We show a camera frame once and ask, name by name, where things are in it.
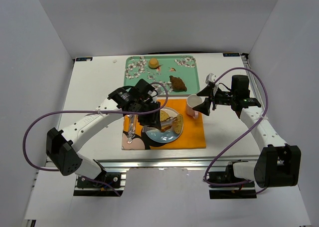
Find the large bread loaf slice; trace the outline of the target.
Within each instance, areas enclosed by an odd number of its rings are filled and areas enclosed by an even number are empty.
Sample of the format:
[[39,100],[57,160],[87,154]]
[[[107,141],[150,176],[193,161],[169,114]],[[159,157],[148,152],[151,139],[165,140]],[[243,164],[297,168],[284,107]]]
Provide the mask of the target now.
[[165,132],[169,130],[173,125],[173,117],[170,117],[168,113],[165,111],[160,111],[160,125],[161,125],[161,132]]

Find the small bread slice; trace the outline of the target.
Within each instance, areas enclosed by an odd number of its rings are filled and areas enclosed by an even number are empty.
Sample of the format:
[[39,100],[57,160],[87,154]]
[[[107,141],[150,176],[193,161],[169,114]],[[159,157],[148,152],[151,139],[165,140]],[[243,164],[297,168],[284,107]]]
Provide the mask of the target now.
[[178,114],[175,119],[173,120],[172,125],[173,131],[176,134],[180,134],[183,130],[183,116],[181,114]]

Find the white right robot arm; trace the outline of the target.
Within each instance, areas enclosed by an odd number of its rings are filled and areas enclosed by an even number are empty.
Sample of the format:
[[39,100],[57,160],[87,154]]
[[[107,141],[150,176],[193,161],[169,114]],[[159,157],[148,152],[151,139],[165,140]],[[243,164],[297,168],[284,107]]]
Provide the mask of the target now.
[[301,150],[279,136],[263,115],[260,102],[250,97],[248,76],[232,76],[231,88],[226,91],[219,88],[214,74],[209,74],[205,82],[207,86],[197,94],[205,99],[193,110],[209,115],[218,105],[230,106],[252,134],[260,155],[256,161],[229,162],[223,174],[206,173],[203,179],[211,186],[249,182],[261,188],[295,186],[299,179]]

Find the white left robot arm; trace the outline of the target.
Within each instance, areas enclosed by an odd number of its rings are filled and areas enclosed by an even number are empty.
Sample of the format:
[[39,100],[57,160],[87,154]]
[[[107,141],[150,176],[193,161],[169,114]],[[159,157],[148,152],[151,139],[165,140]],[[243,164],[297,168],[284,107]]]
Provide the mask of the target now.
[[104,181],[106,171],[96,160],[79,153],[80,149],[103,128],[126,115],[135,115],[140,125],[161,128],[159,93],[141,79],[135,86],[123,86],[111,92],[93,113],[74,124],[47,133],[46,154],[63,176],[73,173],[94,181]]

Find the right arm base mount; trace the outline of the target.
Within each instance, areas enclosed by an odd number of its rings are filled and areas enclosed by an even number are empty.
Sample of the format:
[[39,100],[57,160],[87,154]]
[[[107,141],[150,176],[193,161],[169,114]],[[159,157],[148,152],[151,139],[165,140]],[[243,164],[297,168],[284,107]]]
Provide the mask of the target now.
[[229,162],[224,171],[209,171],[207,180],[210,183],[220,184],[221,186],[209,185],[209,197],[211,200],[234,200],[234,199],[256,199],[256,189],[254,182],[245,184],[235,183],[244,182],[244,179],[234,175],[233,165],[236,162]]

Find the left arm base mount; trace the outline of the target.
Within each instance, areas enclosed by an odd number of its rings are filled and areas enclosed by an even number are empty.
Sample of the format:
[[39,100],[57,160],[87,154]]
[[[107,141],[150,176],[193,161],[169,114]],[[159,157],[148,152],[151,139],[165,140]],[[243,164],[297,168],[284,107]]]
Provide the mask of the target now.
[[79,176],[76,180],[73,196],[76,197],[120,197],[123,193],[122,174],[108,172],[99,182]]

